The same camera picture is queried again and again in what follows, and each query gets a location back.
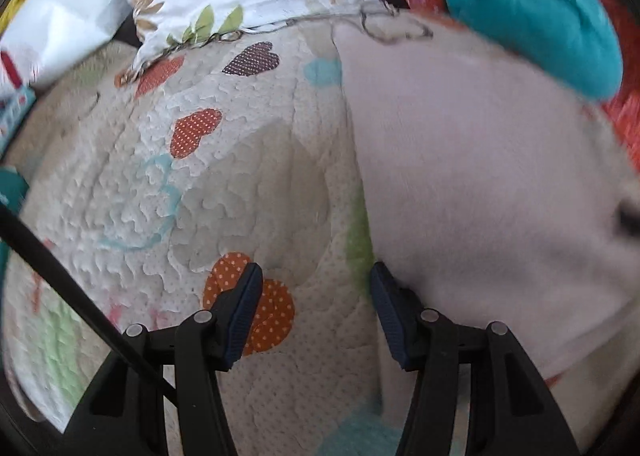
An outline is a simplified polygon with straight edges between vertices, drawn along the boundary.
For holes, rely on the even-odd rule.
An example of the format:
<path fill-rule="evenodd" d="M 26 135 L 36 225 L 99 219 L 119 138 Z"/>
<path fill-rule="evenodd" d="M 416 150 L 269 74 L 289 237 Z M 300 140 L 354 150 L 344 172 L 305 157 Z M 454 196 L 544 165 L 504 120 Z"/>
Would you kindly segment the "quilted heart pattern bedspread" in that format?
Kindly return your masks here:
<path fill-rule="evenodd" d="M 117 331 L 176 327 L 245 265 L 262 268 L 242 358 L 217 378 L 243 455 L 390 455 L 409 409 L 414 378 L 390 356 L 369 290 L 383 261 L 334 41 L 341 24 L 382 44 L 495 49 L 529 64 L 412 12 L 315 16 L 209 44 L 134 87 L 115 83 L 132 55 L 116 43 L 36 104 L 9 152 L 29 185 L 22 221 Z M 638 330 L 639 299 L 610 340 L 541 374 L 579 447 L 638 368 Z"/>

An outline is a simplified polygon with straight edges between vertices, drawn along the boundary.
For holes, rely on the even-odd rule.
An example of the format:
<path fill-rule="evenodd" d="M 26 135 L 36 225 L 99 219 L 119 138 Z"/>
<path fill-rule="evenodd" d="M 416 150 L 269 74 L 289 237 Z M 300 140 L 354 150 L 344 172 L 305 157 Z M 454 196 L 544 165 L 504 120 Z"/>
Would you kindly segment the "pale pink printed garment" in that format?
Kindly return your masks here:
<path fill-rule="evenodd" d="M 374 254 L 457 323 L 559 375 L 639 299 L 639 179 L 596 107 L 495 49 L 335 29 Z"/>

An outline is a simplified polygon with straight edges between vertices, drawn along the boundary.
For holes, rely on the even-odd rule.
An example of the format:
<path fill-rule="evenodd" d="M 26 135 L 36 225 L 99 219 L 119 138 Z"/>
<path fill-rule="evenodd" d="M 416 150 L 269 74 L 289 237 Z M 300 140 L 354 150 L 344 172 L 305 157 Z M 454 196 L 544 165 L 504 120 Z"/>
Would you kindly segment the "green flat package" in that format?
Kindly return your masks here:
<path fill-rule="evenodd" d="M 29 185 L 26 179 L 14 168 L 2 168 L 0 170 L 0 196 L 1 203 L 14 214 L 21 211 Z M 0 246 L 0 283 L 3 283 L 6 274 L 6 261 L 9 257 L 9 247 L 1 242 Z"/>

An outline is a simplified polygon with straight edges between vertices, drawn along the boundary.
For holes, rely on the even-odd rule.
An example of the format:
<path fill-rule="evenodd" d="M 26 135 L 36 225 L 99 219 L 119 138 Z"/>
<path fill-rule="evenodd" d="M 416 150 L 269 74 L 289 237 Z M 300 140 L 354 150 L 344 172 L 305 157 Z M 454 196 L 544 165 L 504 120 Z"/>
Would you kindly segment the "yellow plastic bag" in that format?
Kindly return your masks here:
<path fill-rule="evenodd" d="M 9 3 L 6 4 L 6 8 L 4 8 L 4 11 L 0 16 L 0 33 L 6 31 L 6 28 L 25 2 L 26 0 L 9 0 Z"/>

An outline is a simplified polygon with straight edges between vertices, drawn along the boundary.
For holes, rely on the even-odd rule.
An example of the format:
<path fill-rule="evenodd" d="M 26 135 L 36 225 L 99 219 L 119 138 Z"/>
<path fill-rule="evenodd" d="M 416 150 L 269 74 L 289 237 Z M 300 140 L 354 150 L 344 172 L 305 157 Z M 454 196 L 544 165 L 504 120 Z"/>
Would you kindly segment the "white paper shopping bag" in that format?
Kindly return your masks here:
<path fill-rule="evenodd" d="M 127 0 L 25 0 L 1 37 L 1 97 L 45 90 L 111 41 Z"/>

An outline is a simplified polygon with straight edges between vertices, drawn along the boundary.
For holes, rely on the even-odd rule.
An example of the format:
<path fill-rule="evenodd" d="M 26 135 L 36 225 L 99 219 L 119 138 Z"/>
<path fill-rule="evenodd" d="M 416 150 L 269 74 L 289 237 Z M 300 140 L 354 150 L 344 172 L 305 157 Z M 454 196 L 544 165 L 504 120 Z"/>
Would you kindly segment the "teal folded garment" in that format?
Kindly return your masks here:
<path fill-rule="evenodd" d="M 623 55 L 600 0 L 446 0 L 450 16 L 516 52 L 578 93 L 613 98 Z"/>

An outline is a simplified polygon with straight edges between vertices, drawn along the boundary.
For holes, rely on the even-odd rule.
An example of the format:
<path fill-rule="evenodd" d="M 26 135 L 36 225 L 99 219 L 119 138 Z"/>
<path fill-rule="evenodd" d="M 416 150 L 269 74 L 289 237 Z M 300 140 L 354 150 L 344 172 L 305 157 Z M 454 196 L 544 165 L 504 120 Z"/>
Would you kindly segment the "light blue dotted box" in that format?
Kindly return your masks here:
<path fill-rule="evenodd" d="M 34 91 L 27 86 L 20 87 L 1 107 L 1 137 L 9 139 L 21 125 L 36 100 Z"/>

